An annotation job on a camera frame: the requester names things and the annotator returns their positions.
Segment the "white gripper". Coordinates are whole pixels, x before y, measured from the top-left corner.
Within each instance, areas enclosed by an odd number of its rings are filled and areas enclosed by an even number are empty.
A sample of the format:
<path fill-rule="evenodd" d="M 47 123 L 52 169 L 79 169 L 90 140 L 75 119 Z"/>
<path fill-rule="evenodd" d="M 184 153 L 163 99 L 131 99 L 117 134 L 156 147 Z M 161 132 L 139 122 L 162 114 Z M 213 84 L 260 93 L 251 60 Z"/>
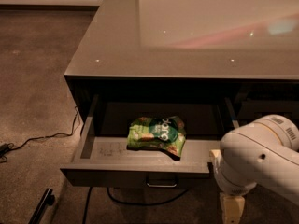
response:
<path fill-rule="evenodd" d="M 209 157 L 216 182 L 224 192 L 220 194 L 222 222 L 239 224 L 245 207 L 245 198 L 242 196 L 254 189 L 257 183 L 245 178 L 229 166 L 218 149 L 211 149 Z"/>

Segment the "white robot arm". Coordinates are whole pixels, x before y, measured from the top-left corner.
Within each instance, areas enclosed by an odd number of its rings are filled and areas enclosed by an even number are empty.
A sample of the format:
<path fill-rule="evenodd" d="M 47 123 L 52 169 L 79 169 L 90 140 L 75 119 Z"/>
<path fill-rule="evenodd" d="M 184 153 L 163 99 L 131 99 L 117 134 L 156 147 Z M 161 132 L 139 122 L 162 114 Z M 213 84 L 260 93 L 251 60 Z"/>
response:
<path fill-rule="evenodd" d="M 280 115 L 268 115 L 237 127 L 209 151 L 221 189 L 223 224 L 239 224 L 245 196 L 256 186 L 299 205 L 299 131 Z"/>

